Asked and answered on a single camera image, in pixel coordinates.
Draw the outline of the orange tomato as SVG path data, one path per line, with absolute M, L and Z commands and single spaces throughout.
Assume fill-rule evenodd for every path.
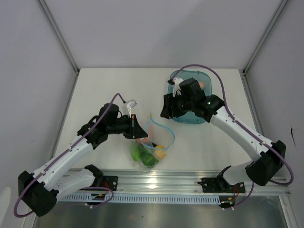
M 141 144 L 141 145 L 143 145 L 143 144 L 147 145 L 149 143 L 149 138 L 148 137 L 138 138 L 138 139 L 135 139 L 135 140 L 138 144 Z

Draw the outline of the green cucumber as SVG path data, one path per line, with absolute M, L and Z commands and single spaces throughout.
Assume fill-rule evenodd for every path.
M 141 156 L 146 154 L 147 150 L 141 144 L 133 143 L 131 145 L 131 157 L 134 161 L 141 161 Z

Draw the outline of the clear zip top bag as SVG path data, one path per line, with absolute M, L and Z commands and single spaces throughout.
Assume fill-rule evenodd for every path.
M 147 145 L 143 144 L 147 150 L 147 153 L 150 153 L 154 156 L 154 148 L 152 143 L 155 143 L 157 145 L 161 145 L 165 147 L 165 150 L 167 152 L 166 156 L 168 155 L 169 148 L 174 144 L 175 141 L 175 134 L 171 128 L 169 128 L 166 125 L 163 125 L 157 121 L 155 121 L 154 116 L 152 114 L 149 115 L 148 121 L 146 122 L 144 126 L 144 130 L 148 134 L 149 143 Z M 134 161 L 131 157 L 131 150 L 130 150 L 130 159 L 132 161 L 133 167 L 137 171 L 150 171 L 152 169 L 157 168 L 165 158 L 158 159 L 159 162 L 153 167 L 153 168 L 147 168 L 142 161 Z

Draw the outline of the green bell pepper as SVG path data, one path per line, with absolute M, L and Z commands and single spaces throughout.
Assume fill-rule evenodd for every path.
M 159 160 L 156 159 L 152 154 L 150 153 L 142 153 L 141 154 L 141 161 L 147 168 L 153 168 Z

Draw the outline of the yellow lemon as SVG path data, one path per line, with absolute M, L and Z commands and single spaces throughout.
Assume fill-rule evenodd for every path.
M 156 159 L 163 159 L 165 158 L 167 152 L 165 150 L 165 147 L 161 146 L 161 145 L 157 145 L 154 148 L 154 156 Z

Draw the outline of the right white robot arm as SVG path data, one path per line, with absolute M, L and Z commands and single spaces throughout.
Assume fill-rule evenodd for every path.
M 225 132 L 251 159 L 248 163 L 228 166 L 217 175 L 217 187 L 221 191 L 247 181 L 265 186 L 282 168 L 286 151 L 282 141 L 273 142 L 247 127 L 228 111 L 221 98 L 206 95 L 196 79 L 174 78 L 168 83 L 173 86 L 173 92 L 163 97 L 162 118 L 172 119 L 192 112 Z

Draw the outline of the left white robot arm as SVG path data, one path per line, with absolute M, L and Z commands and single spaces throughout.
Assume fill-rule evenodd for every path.
M 49 213 L 59 199 L 78 190 L 110 191 L 105 185 L 103 172 L 94 165 L 87 165 L 71 176 L 64 175 L 111 134 L 121 134 L 131 140 L 146 138 L 148 134 L 132 113 L 135 106 L 134 100 L 125 102 L 122 107 L 106 103 L 98 115 L 81 127 L 65 151 L 32 173 L 23 171 L 19 175 L 18 201 L 23 201 L 33 213 L 41 217 Z

